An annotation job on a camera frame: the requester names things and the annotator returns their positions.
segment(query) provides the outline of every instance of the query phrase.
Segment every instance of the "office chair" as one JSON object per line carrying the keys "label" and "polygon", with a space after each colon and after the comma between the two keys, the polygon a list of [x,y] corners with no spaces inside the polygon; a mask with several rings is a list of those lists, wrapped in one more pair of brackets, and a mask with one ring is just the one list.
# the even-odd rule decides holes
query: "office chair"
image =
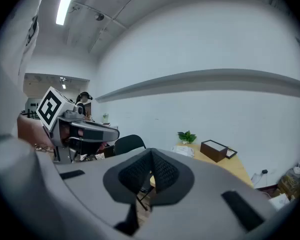
{"label": "office chair", "polygon": [[[137,148],[144,147],[146,149],[146,145],[141,137],[138,135],[132,134],[126,137],[119,138],[114,144],[114,155],[122,155],[125,153],[130,152],[131,150],[135,150]],[[152,177],[152,173],[146,177],[143,186],[141,187],[140,191],[146,193],[141,199],[136,196],[136,199],[140,203],[140,205],[148,211],[147,207],[141,202],[153,189],[154,187],[150,185],[150,178]]]}

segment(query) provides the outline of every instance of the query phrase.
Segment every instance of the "desk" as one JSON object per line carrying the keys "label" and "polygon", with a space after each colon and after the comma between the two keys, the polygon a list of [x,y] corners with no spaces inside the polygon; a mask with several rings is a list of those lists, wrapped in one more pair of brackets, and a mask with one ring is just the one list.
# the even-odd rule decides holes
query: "desk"
{"label": "desk", "polygon": [[[204,155],[203,153],[200,152],[200,145],[178,144],[178,146],[188,146],[190,148],[193,148],[193,150],[194,150],[194,159],[198,159],[198,160],[201,160],[201,161],[204,161],[204,162],[208,162],[208,163],[220,166],[220,167],[226,169],[227,171],[229,171],[230,173],[232,173],[234,176],[236,176],[237,178],[239,178],[240,180],[242,180],[246,184],[248,184],[249,186],[254,187],[254,184],[250,180],[248,173],[246,172],[243,164],[241,163],[241,161],[240,161],[240,159],[237,155],[231,157],[230,159],[224,158],[219,162],[215,162],[215,161],[211,160],[209,157],[207,157],[206,155]],[[153,176],[150,179],[150,184],[151,184],[151,186],[156,187],[155,178]]]}

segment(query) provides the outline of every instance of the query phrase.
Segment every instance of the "small plant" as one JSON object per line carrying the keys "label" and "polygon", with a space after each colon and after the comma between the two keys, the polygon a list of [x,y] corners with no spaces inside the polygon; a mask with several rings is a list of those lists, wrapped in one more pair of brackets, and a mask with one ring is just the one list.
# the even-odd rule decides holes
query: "small plant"
{"label": "small plant", "polygon": [[183,144],[187,144],[187,143],[191,144],[197,138],[197,136],[195,134],[191,134],[189,130],[187,132],[179,131],[178,135],[179,135],[179,139],[182,140]]}

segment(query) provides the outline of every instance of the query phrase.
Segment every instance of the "ceiling light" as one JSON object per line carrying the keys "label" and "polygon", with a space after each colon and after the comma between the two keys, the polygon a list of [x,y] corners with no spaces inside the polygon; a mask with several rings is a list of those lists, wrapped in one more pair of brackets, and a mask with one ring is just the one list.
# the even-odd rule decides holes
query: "ceiling light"
{"label": "ceiling light", "polygon": [[61,0],[59,4],[58,14],[56,16],[56,21],[58,25],[63,25],[65,23],[65,18],[67,15],[68,7],[71,0]]}

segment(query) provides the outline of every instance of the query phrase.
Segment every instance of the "floor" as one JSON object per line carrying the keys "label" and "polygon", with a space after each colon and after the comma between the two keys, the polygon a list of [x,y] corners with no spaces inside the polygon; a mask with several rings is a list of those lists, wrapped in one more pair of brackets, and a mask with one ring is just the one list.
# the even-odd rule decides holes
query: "floor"
{"label": "floor", "polygon": [[[138,194],[138,198],[141,199],[142,197],[144,197],[144,193],[139,192]],[[143,205],[148,209],[148,211],[146,211],[141,204],[136,200],[136,215],[138,217],[138,223],[139,223],[139,227],[142,227],[142,225],[147,221],[147,219],[149,218],[151,211],[150,211],[150,200],[151,198],[153,198],[156,195],[156,189],[154,188],[144,199],[142,199],[142,203]]]}

